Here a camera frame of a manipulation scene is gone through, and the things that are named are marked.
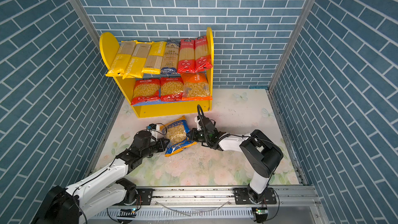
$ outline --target macaroni bag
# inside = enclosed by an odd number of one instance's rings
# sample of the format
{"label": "macaroni bag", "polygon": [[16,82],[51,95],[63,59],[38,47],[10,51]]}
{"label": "macaroni bag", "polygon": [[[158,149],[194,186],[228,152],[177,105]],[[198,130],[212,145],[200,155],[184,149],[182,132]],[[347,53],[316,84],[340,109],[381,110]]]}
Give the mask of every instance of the macaroni bag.
{"label": "macaroni bag", "polygon": [[180,101],[184,91],[181,77],[160,79],[160,99],[162,101]]}
{"label": "macaroni bag", "polygon": [[134,93],[131,104],[159,100],[159,79],[137,80],[134,86]]}
{"label": "macaroni bag", "polygon": [[181,39],[180,54],[178,55],[178,73],[195,72],[195,40]]}
{"label": "macaroni bag", "polygon": [[160,74],[164,50],[166,49],[166,42],[154,42],[150,48],[145,66],[142,68],[143,73],[151,73],[154,75]]}
{"label": "macaroni bag", "polygon": [[212,100],[209,83],[204,73],[183,73],[181,78],[184,81],[183,101]]}
{"label": "macaroni bag", "polygon": [[131,55],[135,50],[136,45],[137,45],[136,41],[122,42],[120,44],[119,50],[117,51],[115,59],[113,60],[109,68],[109,71],[107,72],[107,74],[105,74],[105,76],[108,77],[123,76],[127,64],[131,59]]}
{"label": "macaroni bag", "polygon": [[168,40],[164,56],[162,60],[161,74],[164,75],[175,75],[177,73],[178,65],[178,51],[180,50],[179,40]]}
{"label": "macaroni bag", "polygon": [[144,76],[142,68],[147,61],[151,46],[151,42],[137,42],[137,47],[135,47],[134,53],[132,53],[130,62],[126,67],[126,72],[123,75],[123,79],[133,77],[142,78]]}
{"label": "macaroni bag", "polygon": [[207,37],[198,37],[195,40],[195,70],[196,72],[202,72],[212,67]]}
{"label": "macaroni bag", "polygon": [[167,150],[165,153],[166,157],[177,154],[178,152],[184,150],[186,147],[190,147],[196,144],[195,141],[191,141],[189,140],[189,138],[187,138],[189,127],[185,116],[182,116],[175,121],[167,123],[165,126],[162,127],[161,132],[166,133],[164,136],[170,140],[170,143],[167,145]]}

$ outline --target brick wall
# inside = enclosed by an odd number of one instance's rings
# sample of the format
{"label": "brick wall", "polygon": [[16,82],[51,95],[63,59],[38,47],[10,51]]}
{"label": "brick wall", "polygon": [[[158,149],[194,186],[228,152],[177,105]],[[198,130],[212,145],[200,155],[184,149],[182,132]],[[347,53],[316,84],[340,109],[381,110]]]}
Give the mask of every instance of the brick wall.
{"label": "brick wall", "polygon": [[273,92],[331,223],[398,223],[398,0],[316,0]]}
{"label": "brick wall", "polygon": [[84,176],[121,93],[67,0],[0,0],[0,71],[0,223],[25,224]]}
{"label": "brick wall", "polygon": [[267,87],[305,0],[81,0],[99,34],[119,41],[214,30],[214,87]]}

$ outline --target spaghetti package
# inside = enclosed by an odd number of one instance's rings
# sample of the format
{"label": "spaghetti package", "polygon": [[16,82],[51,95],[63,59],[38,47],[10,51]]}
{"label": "spaghetti package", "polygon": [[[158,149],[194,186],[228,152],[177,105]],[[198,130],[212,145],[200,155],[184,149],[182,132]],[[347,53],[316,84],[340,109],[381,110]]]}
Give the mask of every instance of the spaghetti package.
{"label": "spaghetti package", "polygon": [[177,73],[178,65],[178,52],[180,50],[179,40],[168,40],[166,44],[166,50],[162,60],[161,74],[164,75],[175,75]]}
{"label": "spaghetti package", "polygon": [[195,40],[181,39],[177,71],[178,73],[195,72]]}
{"label": "spaghetti package", "polygon": [[119,50],[117,51],[115,59],[113,60],[109,68],[109,71],[107,72],[107,74],[105,74],[105,76],[108,77],[123,76],[127,64],[131,59],[131,55],[135,50],[136,45],[137,45],[136,41],[122,42],[122,44],[120,44]]}
{"label": "spaghetti package", "polygon": [[134,52],[132,53],[132,58],[128,66],[126,67],[125,74],[123,75],[123,79],[126,78],[142,78],[144,73],[142,72],[142,68],[147,61],[147,57],[152,46],[152,42],[137,42],[137,46],[135,47]]}
{"label": "spaghetti package", "polygon": [[183,101],[212,100],[209,83],[204,73],[183,73],[184,82]]}
{"label": "spaghetti package", "polygon": [[162,101],[180,101],[182,92],[184,91],[184,83],[181,77],[160,79],[160,99]]}
{"label": "spaghetti package", "polygon": [[154,42],[150,48],[147,61],[142,68],[143,73],[151,73],[154,75],[160,74],[164,50],[166,49],[166,42]]}
{"label": "spaghetti package", "polygon": [[195,70],[196,72],[202,72],[212,67],[207,37],[198,37],[195,40]]}
{"label": "spaghetti package", "polygon": [[137,80],[134,86],[134,93],[131,104],[159,100],[159,79]]}
{"label": "spaghetti package", "polygon": [[166,157],[177,154],[185,148],[196,144],[195,141],[191,141],[189,140],[189,138],[187,138],[189,127],[185,116],[182,116],[175,121],[167,123],[165,126],[163,126],[161,131],[162,133],[165,133],[165,137],[167,139],[170,139],[170,143],[167,145],[165,153]]}

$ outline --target display rack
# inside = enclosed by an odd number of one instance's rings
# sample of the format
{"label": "display rack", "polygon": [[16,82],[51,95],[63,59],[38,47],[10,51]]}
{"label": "display rack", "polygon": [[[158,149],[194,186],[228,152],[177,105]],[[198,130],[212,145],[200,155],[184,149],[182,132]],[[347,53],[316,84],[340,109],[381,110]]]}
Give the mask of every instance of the display rack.
{"label": "display rack", "polygon": [[[209,50],[211,52],[211,64],[214,65],[214,41],[213,32],[210,27],[207,28],[206,37]],[[109,69],[113,59],[119,50],[119,42],[110,32],[105,32],[99,40],[99,49],[101,51],[102,60]],[[210,87],[210,95],[213,95],[213,68],[206,71],[207,81]],[[126,100],[131,103],[134,92],[135,78],[113,77],[122,91]],[[211,100],[205,101],[179,101],[179,102],[161,102],[153,105],[131,106],[137,117],[157,117],[174,114],[186,114],[197,111],[197,105],[201,105],[203,111],[211,111]]]}

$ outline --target blue pasta package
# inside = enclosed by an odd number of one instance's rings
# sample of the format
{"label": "blue pasta package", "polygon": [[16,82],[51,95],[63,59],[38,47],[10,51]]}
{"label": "blue pasta package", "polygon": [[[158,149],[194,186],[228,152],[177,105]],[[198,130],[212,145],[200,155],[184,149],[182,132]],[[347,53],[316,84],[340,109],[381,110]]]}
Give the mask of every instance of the blue pasta package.
{"label": "blue pasta package", "polygon": [[170,143],[167,145],[167,150],[165,153],[166,157],[175,155],[185,148],[196,144],[195,141],[189,140],[189,138],[187,137],[188,132],[189,127],[185,116],[182,116],[175,121],[167,123],[162,127],[162,133],[165,133],[164,136],[170,140]]}

